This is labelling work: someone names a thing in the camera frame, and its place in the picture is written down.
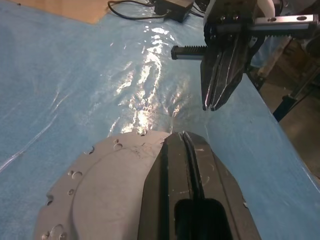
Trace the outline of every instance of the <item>black power adapter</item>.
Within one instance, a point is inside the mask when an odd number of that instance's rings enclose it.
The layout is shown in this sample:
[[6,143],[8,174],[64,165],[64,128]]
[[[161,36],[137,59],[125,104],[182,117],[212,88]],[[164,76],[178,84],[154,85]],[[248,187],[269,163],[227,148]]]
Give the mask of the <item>black power adapter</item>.
[[195,0],[156,0],[154,12],[182,23],[189,15]]

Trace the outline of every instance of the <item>hole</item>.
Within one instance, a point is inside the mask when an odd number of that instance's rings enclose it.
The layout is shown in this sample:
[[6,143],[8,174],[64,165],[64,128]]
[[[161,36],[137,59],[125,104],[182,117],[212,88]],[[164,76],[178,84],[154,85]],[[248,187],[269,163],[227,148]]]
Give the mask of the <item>hole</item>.
[[268,22],[275,22],[277,19],[275,17],[268,18]]
[[122,149],[122,144],[121,143],[117,143],[116,145],[114,145],[113,146],[113,149],[115,150],[115,151],[118,151],[118,150],[120,150],[120,149]]
[[299,21],[304,21],[307,19],[307,17],[306,16],[298,16],[296,19]]
[[72,174],[72,179],[78,179],[81,178],[82,172],[76,171],[74,174]]
[[89,152],[89,155],[92,154],[95,151],[95,147],[92,146],[92,150]]
[[190,239],[190,233],[205,233],[206,239],[233,239],[225,208],[217,200],[199,199],[196,204],[190,199],[180,200],[174,206],[174,216],[177,240]]
[[52,202],[54,201],[54,196],[52,195],[47,195],[47,202],[46,202],[46,205],[49,206],[52,204]]

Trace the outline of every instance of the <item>table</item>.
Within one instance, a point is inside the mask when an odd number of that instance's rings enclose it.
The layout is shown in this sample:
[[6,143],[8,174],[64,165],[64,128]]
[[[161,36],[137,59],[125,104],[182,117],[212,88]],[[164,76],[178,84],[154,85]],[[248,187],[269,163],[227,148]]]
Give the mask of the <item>table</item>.
[[[117,7],[131,15],[152,9]],[[320,188],[246,75],[202,111],[202,20],[98,24],[0,1],[0,239],[30,239],[46,192],[83,151],[137,130],[191,131],[238,181],[263,240],[320,236]]]

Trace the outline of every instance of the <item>circular plate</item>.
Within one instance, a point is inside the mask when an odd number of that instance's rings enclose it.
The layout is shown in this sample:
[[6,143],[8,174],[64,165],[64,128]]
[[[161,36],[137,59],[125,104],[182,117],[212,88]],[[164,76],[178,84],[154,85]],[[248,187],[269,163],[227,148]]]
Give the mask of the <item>circular plate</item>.
[[124,133],[83,153],[47,194],[37,240],[136,240],[145,179],[166,132]]

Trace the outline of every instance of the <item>plastic wrap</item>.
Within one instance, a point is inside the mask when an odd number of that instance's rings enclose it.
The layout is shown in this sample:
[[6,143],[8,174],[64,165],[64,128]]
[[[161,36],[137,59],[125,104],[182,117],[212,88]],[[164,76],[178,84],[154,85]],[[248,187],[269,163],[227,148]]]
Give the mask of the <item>plastic wrap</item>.
[[[117,6],[128,15],[152,9]],[[320,190],[247,76],[227,104],[203,111],[203,22],[89,25],[0,2],[0,239],[30,239],[46,192],[102,139],[138,130],[191,131],[237,179],[263,240],[317,239]]]

